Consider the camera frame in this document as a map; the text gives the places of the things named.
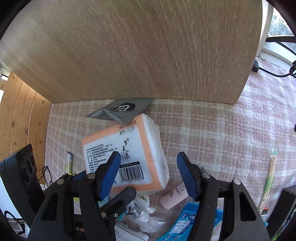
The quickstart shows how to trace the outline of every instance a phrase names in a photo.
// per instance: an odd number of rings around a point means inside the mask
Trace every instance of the label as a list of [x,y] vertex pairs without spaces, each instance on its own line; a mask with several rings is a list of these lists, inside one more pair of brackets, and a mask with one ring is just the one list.
[[169,232],[171,233],[178,233],[178,234],[182,234],[184,233],[191,225],[190,221],[186,221],[186,220],[179,220],[175,226],[173,227],[173,229]]
[[179,184],[179,185],[176,187],[176,192],[177,192],[179,195],[181,195],[182,192],[184,192],[185,190],[186,190],[186,188],[185,188],[184,183],[181,183],[181,184]]
[[194,213],[193,214],[190,214],[189,217],[188,217],[188,219],[189,220],[194,220],[195,219],[195,214]]
[[118,131],[83,147],[86,172],[95,172],[106,163],[113,151],[121,155],[121,165],[113,186],[149,184],[152,182],[136,121],[118,127]]
[[112,108],[112,110],[116,110],[116,111],[119,111],[119,112],[122,112],[122,111],[132,111],[134,110],[136,107],[136,105],[134,103],[123,103],[115,108]]
[[149,239],[146,233],[123,222],[116,222],[114,229],[116,241],[148,241]]

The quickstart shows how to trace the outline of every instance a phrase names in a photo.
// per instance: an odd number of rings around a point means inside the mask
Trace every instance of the gray snack packet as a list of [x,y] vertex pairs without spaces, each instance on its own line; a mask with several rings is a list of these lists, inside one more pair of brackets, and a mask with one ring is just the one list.
[[141,114],[152,101],[153,98],[116,99],[105,107],[88,114],[87,117],[126,124]]

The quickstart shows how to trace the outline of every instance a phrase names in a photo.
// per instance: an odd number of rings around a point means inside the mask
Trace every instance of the plastic bag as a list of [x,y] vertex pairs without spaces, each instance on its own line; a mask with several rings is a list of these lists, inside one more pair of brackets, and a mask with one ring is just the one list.
[[128,217],[138,224],[143,232],[155,233],[165,224],[161,218],[150,216],[156,208],[150,207],[149,196],[134,199],[126,209]]
[[25,223],[25,238],[28,238],[30,233],[30,228],[29,226]]

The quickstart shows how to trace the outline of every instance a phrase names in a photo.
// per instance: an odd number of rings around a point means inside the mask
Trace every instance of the wooden board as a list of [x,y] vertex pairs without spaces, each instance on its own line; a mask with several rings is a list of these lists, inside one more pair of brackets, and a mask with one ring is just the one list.
[[41,178],[42,168],[45,165],[45,138],[50,107],[51,103],[36,93],[29,125],[28,144],[31,143],[33,147],[38,179]]
[[28,129],[36,91],[22,82],[11,124],[11,153],[28,143]]
[[0,56],[53,103],[181,98],[235,103],[251,71],[261,0],[32,0]]
[[1,161],[11,154],[10,137],[13,111],[22,80],[14,73],[10,73],[8,81],[3,83],[3,96],[0,103],[0,153]]

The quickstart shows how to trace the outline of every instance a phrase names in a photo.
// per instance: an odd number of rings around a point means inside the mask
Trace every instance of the barcode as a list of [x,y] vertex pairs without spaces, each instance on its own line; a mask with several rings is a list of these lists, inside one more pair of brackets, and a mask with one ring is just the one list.
[[138,233],[140,231],[140,230],[138,230],[138,229],[136,229],[136,228],[134,228],[132,226],[128,226],[128,229],[130,229],[130,230],[132,230],[132,231],[134,231],[136,233]]
[[144,180],[144,174],[141,165],[120,168],[119,174],[121,182],[135,182]]

